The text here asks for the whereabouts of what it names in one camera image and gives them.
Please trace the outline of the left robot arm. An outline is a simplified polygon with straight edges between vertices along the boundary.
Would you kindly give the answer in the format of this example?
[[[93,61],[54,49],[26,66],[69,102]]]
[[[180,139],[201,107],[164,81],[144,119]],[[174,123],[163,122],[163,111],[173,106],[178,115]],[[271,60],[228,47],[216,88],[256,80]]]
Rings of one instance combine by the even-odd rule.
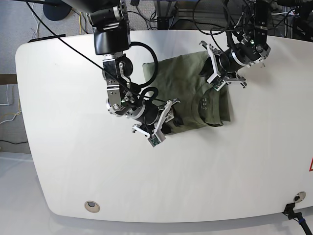
[[[205,41],[200,42],[208,58],[199,76],[216,91],[231,83],[239,83],[245,88],[246,79],[238,71],[263,62],[270,53],[267,44],[269,3],[264,0],[246,1],[237,23],[232,22],[227,5],[228,1],[223,0],[226,27],[219,32],[226,33],[228,49],[222,50]]]

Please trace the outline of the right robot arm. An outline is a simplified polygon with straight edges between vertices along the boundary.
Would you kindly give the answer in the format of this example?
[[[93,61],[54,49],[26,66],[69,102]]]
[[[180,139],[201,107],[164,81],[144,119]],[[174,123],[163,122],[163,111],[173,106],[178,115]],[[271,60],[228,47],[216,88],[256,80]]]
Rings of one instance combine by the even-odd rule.
[[[108,111],[118,117],[126,116],[140,122],[135,131],[142,131],[151,138],[172,133],[169,123],[183,125],[176,114],[174,101],[161,101],[155,105],[158,89],[152,87],[158,73],[155,52],[146,44],[130,40],[127,6],[123,0],[67,0],[66,4],[87,14],[94,35],[96,55],[103,55],[103,77],[107,83]],[[143,83],[131,81],[133,64],[124,54],[130,47],[147,49],[154,60],[151,78]]]

